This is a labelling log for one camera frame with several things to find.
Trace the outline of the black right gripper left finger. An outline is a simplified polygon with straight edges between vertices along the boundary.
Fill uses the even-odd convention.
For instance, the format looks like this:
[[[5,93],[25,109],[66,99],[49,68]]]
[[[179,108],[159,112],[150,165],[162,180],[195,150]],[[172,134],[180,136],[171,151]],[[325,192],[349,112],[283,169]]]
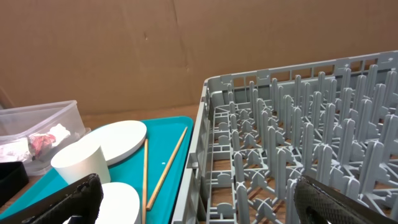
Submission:
[[[103,196],[100,177],[92,173],[2,219],[1,224],[94,223]]]

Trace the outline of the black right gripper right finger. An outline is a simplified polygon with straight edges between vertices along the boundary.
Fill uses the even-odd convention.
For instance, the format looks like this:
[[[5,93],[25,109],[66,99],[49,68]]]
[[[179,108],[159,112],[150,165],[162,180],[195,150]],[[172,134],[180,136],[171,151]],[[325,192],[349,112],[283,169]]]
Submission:
[[[307,175],[297,180],[294,203],[301,223],[397,224]]]

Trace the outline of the cream paper cup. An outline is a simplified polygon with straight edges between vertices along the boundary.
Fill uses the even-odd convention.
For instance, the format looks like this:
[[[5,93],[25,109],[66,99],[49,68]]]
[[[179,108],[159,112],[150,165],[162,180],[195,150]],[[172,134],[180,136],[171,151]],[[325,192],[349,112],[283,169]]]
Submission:
[[[53,156],[50,165],[67,184],[72,184],[89,174],[99,175],[100,182],[111,182],[106,159],[99,142],[79,140],[64,147]]]

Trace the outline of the red snack wrapper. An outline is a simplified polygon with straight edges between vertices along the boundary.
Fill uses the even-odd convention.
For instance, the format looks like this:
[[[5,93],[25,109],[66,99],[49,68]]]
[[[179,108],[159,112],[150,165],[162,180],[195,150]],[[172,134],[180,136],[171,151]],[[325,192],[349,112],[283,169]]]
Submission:
[[[28,147],[32,160],[37,160],[48,153],[53,148],[55,141],[56,137],[53,134],[35,134],[28,137]]]

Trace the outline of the white napkin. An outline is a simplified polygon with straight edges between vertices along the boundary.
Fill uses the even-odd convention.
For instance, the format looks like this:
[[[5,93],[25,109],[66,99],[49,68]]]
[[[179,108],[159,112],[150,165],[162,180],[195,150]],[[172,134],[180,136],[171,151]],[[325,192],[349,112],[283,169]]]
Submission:
[[[52,149],[55,149],[63,140],[65,140],[67,137],[70,137],[71,135],[70,131],[68,131],[61,124],[57,124],[56,126],[50,128],[49,132],[44,134],[53,134],[56,137],[56,141],[53,144]],[[32,155],[30,154],[28,147],[28,137],[20,138],[10,143],[2,144],[1,162],[32,161]]]

